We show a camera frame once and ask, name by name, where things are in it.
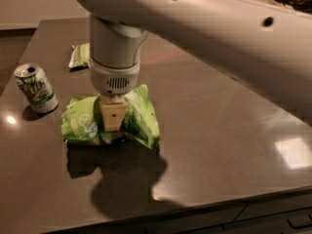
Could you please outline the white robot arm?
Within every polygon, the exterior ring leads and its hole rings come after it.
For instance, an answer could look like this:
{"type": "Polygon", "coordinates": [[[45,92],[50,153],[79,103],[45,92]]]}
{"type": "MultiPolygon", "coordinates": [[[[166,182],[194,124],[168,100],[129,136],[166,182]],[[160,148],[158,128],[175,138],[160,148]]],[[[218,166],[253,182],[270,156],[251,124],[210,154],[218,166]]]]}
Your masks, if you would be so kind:
{"type": "Polygon", "coordinates": [[[312,18],[253,0],[77,0],[90,13],[91,80],[104,95],[137,82],[154,33],[312,121],[312,18]]]}

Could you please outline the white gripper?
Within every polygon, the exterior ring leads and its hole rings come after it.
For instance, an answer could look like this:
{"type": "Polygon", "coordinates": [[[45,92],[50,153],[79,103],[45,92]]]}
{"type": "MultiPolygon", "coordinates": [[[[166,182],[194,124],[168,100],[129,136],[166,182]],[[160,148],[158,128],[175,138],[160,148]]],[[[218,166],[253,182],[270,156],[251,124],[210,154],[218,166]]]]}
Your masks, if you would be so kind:
{"type": "MultiPolygon", "coordinates": [[[[93,87],[104,97],[123,96],[137,85],[137,77],[140,64],[127,68],[107,67],[90,60],[90,78],[93,87]]],[[[100,110],[104,130],[116,132],[121,128],[125,118],[127,104],[121,103],[100,103],[100,110]]]]}

